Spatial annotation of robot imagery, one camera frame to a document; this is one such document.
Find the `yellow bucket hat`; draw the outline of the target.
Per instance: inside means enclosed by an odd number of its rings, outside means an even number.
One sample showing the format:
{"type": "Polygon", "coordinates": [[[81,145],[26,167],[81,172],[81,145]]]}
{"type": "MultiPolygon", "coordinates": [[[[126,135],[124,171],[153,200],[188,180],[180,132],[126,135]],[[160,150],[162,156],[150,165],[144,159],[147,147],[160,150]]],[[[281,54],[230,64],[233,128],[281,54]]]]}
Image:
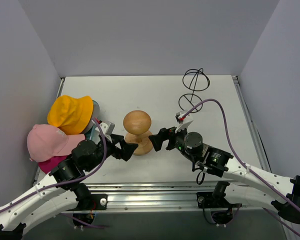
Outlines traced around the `yellow bucket hat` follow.
{"type": "Polygon", "coordinates": [[[90,122],[94,103],[90,96],[74,98],[59,96],[50,108],[47,123],[67,135],[81,134],[90,122]]]}

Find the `light pink baseball cap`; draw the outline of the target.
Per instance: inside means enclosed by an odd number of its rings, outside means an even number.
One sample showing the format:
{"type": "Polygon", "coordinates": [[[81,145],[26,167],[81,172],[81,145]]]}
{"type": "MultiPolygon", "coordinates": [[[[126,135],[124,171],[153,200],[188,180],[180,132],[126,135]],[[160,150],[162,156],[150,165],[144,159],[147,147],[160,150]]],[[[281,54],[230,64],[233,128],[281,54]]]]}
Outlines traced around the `light pink baseball cap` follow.
{"type": "Polygon", "coordinates": [[[67,135],[53,125],[36,124],[27,136],[27,149],[30,159],[41,163],[52,157],[70,155],[85,139],[84,134],[67,135]]]}

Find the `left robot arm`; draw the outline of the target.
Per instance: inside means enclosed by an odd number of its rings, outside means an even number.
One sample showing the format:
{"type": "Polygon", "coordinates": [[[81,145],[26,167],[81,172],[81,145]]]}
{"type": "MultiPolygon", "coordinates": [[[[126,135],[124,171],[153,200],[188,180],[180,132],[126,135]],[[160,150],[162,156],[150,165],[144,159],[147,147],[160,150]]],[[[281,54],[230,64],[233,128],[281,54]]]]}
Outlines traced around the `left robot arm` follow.
{"type": "Polygon", "coordinates": [[[71,154],[28,191],[0,207],[0,240],[20,240],[24,230],[67,210],[90,210],[94,203],[83,183],[112,156],[128,161],[138,148],[121,135],[83,140],[71,154]]]}

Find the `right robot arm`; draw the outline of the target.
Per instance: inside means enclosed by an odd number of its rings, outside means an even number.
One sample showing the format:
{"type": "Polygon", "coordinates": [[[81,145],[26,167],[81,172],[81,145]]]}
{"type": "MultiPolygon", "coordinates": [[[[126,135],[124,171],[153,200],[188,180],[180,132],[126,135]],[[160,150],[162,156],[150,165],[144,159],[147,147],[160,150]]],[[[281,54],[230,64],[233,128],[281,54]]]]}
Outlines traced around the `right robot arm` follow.
{"type": "Polygon", "coordinates": [[[150,135],[154,150],[160,151],[164,141],[166,150],[177,149],[192,162],[192,170],[204,174],[235,180],[259,190],[273,199],[270,204],[283,219],[300,225],[300,176],[295,178],[275,175],[255,166],[240,163],[237,158],[221,149],[203,143],[197,132],[175,128],[162,128],[158,134],[150,135]]]}

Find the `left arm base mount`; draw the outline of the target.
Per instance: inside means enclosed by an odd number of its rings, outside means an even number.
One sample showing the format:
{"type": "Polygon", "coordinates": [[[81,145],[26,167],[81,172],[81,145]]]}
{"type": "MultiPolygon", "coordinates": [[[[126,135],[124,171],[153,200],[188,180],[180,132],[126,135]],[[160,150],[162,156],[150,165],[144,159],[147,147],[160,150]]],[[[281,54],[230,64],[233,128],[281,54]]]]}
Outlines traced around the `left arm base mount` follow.
{"type": "Polygon", "coordinates": [[[96,211],[107,209],[108,195],[105,193],[92,194],[90,198],[81,200],[77,207],[72,210],[75,212],[72,216],[87,224],[92,224],[96,217],[96,211]]]}

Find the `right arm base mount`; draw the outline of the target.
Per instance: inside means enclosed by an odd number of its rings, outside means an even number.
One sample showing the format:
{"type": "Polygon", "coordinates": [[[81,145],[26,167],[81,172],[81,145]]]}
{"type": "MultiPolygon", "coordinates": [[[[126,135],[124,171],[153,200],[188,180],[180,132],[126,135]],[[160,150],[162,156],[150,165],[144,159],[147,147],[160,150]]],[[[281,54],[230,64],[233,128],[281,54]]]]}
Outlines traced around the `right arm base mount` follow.
{"type": "Polygon", "coordinates": [[[235,218],[241,203],[230,203],[226,200],[226,188],[230,186],[227,181],[219,181],[214,190],[210,192],[197,192],[197,206],[202,209],[203,217],[209,225],[226,228],[235,218]],[[206,210],[218,209],[210,213],[208,220],[206,210]]]}

